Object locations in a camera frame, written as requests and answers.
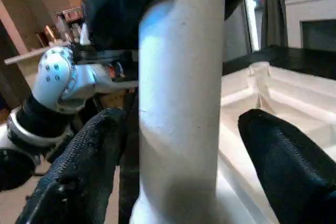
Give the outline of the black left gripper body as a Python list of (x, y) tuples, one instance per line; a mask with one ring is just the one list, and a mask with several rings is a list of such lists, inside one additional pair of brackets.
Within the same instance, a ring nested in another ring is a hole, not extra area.
[(109, 64), (115, 61), (138, 62), (137, 50), (96, 49), (92, 45), (71, 44), (72, 60), (76, 65)]

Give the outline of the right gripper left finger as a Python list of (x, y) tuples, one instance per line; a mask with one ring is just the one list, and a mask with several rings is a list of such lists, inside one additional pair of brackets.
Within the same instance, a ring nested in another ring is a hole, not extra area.
[(16, 223), (104, 223), (126, 117), (116, 108), (92, 117), (38, 181)]

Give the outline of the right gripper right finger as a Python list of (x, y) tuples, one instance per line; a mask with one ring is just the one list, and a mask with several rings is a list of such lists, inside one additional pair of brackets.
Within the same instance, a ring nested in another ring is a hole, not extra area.
[(238, 129), (280, 223), (335, 223), (335, 162), (293, 124), (260, 109)]

